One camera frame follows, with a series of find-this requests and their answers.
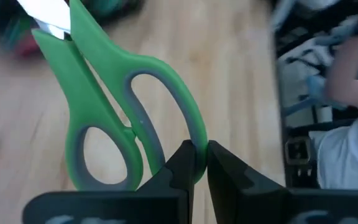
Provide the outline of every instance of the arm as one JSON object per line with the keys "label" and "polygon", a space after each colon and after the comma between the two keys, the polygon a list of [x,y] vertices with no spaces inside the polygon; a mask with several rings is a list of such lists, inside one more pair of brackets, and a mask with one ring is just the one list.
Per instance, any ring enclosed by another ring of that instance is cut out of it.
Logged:
{"label": "arm", "polygon": [[330,100],[358,107],[358,37],[351,37],[337,51],[328,70],[325,95]]}

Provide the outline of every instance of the person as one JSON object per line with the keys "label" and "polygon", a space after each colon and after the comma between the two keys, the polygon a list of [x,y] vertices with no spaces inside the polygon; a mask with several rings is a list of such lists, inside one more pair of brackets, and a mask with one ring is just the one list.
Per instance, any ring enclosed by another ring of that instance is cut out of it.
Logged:
{"label": "person", "polygon": [[[325,97],[358,107],[358,36],[345,41],[328,70]],[[358,119],[351,126],[312,137],[323,189],[358,189]]]}

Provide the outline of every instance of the scissor blade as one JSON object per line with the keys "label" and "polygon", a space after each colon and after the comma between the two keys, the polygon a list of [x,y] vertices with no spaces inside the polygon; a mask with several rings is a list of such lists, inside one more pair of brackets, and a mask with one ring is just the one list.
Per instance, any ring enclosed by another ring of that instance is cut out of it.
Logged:
{"label": "scissor blade", "polygon": [[70,8],[64,0],[17,0],[40,28],[63,38],[70,33]]}

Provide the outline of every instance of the scissors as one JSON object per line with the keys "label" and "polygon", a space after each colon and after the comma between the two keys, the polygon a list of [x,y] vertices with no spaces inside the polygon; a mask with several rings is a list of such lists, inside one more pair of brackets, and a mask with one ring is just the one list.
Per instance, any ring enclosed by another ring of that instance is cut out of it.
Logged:
{"label": "scissors", "polygon": [[[169,65],[153,57],[131,54],[114,44],[80,0],[70,0],[70,6],[64,0],[18,2],[37,21],[40,29],[32,33],[68,102],[70,123],[65,158],[77,189],[135,190],[143,176],[136,136],[144,147],[152,175],[165,164],[157,133],[131,88],[131,81],[140,74],[159,79],[179,105],[196,148],[195,181],[200,180],[206,168],[208,144],[204,121],[183,80]],[[109,104],[85,59],[128,117],[130,128]],[[83,143],[90,127],[103,130],[116,143],[127,167],[127,177],[122,182],[104,184],[86,168]]]}

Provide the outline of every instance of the wooden floor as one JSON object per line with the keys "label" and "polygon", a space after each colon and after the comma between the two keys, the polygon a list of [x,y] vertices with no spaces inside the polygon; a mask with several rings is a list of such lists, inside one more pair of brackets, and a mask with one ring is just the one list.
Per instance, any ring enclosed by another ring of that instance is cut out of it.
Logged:
{"label": "wooden floor", "polygon": [[[147,0],[138,16],[107,30],[124,49],[169,63],[198,103],[209,139],[283,184],[269,14],[264,0]],[[183,116],[157,80],[142,76],[133,87],[168,159],[189,138]],[[63,158],[68,121],[46,62],[20,61],[0,49],[0,224],[20,223],[25,203],[38,194],[73,189]],[[88,132],[88,167],[105,182],[126,176],[114,147],[101,131]],[[149,178],[145,166],[142,182]],[[193,208],[193,223],[216,223],[206,175]]]}

